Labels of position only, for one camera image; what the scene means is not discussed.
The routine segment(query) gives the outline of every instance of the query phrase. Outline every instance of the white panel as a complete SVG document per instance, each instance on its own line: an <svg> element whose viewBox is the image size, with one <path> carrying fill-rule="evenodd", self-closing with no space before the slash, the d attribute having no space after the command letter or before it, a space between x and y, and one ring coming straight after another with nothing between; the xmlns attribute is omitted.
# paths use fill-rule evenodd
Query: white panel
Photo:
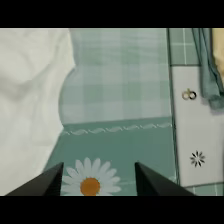
<svg viewBox="0 0 224 224"><path fill-rule="evenodd" d="M221 182L224 179L224 112L212 111L201 97L198 67L173 67L172 73L181 185ZM188 88L197 93L195 100L182 98ZM196 151L205 156L201 166L191 163L190 157Z"/></svg>

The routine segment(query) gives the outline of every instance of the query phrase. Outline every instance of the green fabric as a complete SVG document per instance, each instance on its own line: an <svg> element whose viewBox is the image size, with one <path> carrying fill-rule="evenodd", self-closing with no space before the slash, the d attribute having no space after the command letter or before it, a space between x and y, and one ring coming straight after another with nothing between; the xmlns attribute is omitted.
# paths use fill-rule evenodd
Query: green fabric
<svg viewBox="0 0 224 224"><path fill-rule="evenodd" d="M192 28L201 64L200 80L202 97L214 110L224 108L224 89L212 53L211 28Z"/></svg>
<svg viewBox="0 0 224 224"><path fill-rule="evenodd" d="M76 160L83 163L86 157L91 162L100 158L101 164L109 161L110 168L117 170L121 191L114 196L136 195L134 163L137 161L176 181L172 119L65 125L45 169L64 162L63 175L69 176L67 168L76 169Z"/></svg>
<svg viewBox="0 0 224 224"><path fill-rule="evenodd" d="M171 116L166 28L71 29L63 124Z"/></svg>

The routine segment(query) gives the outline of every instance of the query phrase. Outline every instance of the orange flower center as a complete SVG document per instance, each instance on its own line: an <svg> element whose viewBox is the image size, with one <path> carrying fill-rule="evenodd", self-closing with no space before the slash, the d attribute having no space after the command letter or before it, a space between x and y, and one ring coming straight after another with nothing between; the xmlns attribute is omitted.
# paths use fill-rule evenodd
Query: orange flower center
<svg viewBox="0 0 224 224"><path fill-rule="evenodd" d="M95 178L86 178L81 183L80 190L84 196L96 196L100 191L100 183Z"/></svg>

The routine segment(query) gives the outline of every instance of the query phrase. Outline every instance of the daisy print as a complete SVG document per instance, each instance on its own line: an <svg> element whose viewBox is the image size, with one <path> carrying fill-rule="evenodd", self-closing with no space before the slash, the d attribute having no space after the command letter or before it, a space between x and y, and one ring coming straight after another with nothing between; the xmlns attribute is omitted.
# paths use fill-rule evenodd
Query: daisy print
<svg viewBox="0 0 224 224"><path fill-rule="evenodd" d="M84 163L76 160L75 168L67 167L69 176L63 176L62 192L65 196L112 196L113 193L121 191L117 186L120 178L115 176L117 170L110 168L110 162L101 164L101 160L96 159L93 164L89 158L85 158Z"/></svg>

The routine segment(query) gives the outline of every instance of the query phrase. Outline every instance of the white fabric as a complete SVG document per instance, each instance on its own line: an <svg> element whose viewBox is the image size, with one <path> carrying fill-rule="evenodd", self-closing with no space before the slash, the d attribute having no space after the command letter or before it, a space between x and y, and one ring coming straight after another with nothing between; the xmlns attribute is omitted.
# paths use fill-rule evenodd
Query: white fabric
<svg viewBox="0 0 224 224"><path fill-rule="evenodd" d="M59 94L74 66L67 28L0 29L0 195L42 172L63 129Z"/></svg>

